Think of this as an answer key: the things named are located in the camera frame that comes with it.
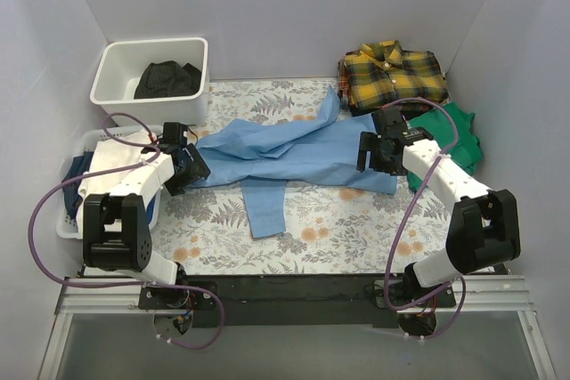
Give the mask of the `light blue long sleeve shirt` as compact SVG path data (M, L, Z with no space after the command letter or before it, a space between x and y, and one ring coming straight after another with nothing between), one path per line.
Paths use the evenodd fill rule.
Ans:
M341 119L339 112L339 98L329 89L314 120L260 125L234 119L220 132L198 141L198 152L210 170L198 186L239 183L256 239L286 230L288 182L394 194L394 176L356 169L360 136L374 129L371 116Z

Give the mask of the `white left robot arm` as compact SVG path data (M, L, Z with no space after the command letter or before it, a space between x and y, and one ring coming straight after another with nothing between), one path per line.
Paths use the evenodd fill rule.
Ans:
M161 284L159 298L172 309L188 302L190 289L177 278L179 265L153 251L147 208L161 190L178 196L209 177L189 132L187 125L166 122L159 140L142 148L151 159L144 159L110 191L89 195L83 208L84 264Z

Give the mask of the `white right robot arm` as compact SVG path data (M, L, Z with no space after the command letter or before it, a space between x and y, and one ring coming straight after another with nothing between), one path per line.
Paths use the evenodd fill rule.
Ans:
M520 256L517 201L510 191L492 190L471 177L431 133L409 127L398 108L380 109L372 121L375 131L361 133L357 170L415 174L451 213L444 249L404 271L409 304L423 306L436 286Z

